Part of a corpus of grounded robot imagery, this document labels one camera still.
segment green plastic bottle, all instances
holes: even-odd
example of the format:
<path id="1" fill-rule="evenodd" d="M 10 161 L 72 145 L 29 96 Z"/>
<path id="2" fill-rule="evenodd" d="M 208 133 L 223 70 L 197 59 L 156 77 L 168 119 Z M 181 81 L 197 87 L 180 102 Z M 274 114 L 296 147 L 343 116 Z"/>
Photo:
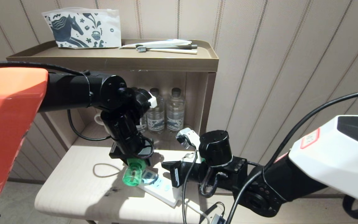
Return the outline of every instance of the green plastic bottle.
<path id="1" fill-rule="evenodd" d="M 122 181 L 128 186 L 138 186 L 142 181 L 142 173 L 146 168 L 143 159 L 127 159 L 128 167 L 125 170 Z"/>

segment table surface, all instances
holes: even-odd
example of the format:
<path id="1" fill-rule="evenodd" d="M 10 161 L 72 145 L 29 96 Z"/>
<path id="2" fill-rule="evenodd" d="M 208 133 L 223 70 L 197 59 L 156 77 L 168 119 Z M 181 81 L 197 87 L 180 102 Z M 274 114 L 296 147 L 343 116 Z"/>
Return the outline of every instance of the table surface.
<path id="1" fill-rule="evenodd" d="M 41 213 L 85 220 L 119 223 L 183 223 L 181 203 L 170 207 L 138 187 L 122 183 L 124 163 L 108 156 L 110 147 L 74 143 L 45 182 L 35 199 Z M 152 171 L 167 177 L 161 161 L 180 160 L 188 151 L 155 150 Z M 199 205 L 197 185 L 189 182 L 186 198 Z M 200 215 L 188 208 L 188 223 Z"/>

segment water bottle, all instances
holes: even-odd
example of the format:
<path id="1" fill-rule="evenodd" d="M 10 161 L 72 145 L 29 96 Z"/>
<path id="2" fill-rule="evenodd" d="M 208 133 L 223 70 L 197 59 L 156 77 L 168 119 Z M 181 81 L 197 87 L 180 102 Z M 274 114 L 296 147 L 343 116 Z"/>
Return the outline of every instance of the water bottle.
<path id="1" fill-rule="evenodd" d="M 158 88 L 151 88 L 150 93 L 157 98 L 157 106 L 147 111 L 147 127 L 153 134 L 161 134 L 165 127 L 164 99 L 159 95 Z"/>
<path id="2" fill-rule="evenodd" d="M 132 87 L 132 89 L 134 91 L 138 90 L 138 88 L 136 87 Z M 147 118 L 146 115 L 144 115 L 140 120 L 139 120 L 139 125 L 136 125 L 136 129 L 138 129 L 138 131 L 140 133 L 143 133 L 146 131 L 146 127 L 147 127 Z"/>
<path id="3" fill-rule="evenodd" d="M 186 100 L 181 92 L 180 88 L 173 88 L 167 103 L 167 128 L 171 133 L 182 130 L 185 121 Z"/>

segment white mug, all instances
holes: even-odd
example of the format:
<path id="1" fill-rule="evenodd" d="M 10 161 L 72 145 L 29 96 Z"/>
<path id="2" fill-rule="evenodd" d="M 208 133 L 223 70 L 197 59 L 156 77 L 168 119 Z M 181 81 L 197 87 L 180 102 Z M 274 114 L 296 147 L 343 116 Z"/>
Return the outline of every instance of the white mug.
<path id="1" fill-rule="evenodd" d="M 98 112 L 95 116 L 94 116 L 95 122 L 98 123 L 99 125 L 103 125 L 105 127 L 105 130 L 108 134 L 110 134 L 108 132 L 108 129 L 106 128 L 106 126 L 104 125 L 102 118 L 100 117 L 100 112 Z"/>

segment white power strip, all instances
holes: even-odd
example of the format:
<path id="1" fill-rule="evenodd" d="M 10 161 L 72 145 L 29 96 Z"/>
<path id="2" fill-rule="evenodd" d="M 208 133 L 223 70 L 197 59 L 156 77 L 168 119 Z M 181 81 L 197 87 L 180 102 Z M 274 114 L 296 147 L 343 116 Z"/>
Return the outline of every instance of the white power strip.
<path id="1" fill-rule="evenodd" d="M 182 187 L 172 187 L 170 179 L 148 169 L 143 171 L 142 182 L 138 187 L 171 207 L 175 207 L 182 197 Z"/>

